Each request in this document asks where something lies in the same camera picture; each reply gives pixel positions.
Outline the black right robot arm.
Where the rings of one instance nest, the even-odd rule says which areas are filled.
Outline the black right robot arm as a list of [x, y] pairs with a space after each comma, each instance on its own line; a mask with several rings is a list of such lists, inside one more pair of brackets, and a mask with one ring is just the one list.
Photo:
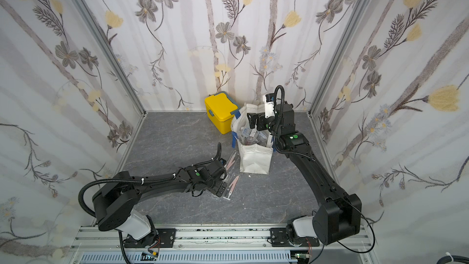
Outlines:
[[278, 104], [272, 117], [248, 112], [247, 118], [251, 129], [267, 130], [272, 134], [276, 151], [298, 168], [311, 188], [319, 205], [311, 225], [319, 241], [328, 245], [358, 234], [361, 200], [356, 194], [348, 194], [318, 161], [310, 141], [296, 129], [293, 106]]

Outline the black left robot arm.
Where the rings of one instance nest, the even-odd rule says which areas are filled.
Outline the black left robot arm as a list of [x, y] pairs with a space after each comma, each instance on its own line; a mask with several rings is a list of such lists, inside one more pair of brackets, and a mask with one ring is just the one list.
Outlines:
[[203, 192], [222, 197], [227, 184], [226, 161], [209, 161], [180, 167], [171, 174], [160, 176], [131, 176], [128, 171], [112, 178], [96, 180], [84, 185], [78, 194], [81, 208], [93, 216], [99, 231], [117, 230], [134, 240], [147, 239], [156, 229], [150, 217], [135, 210], [140, 202], [172, 193], [190, 193], [198, 197]]

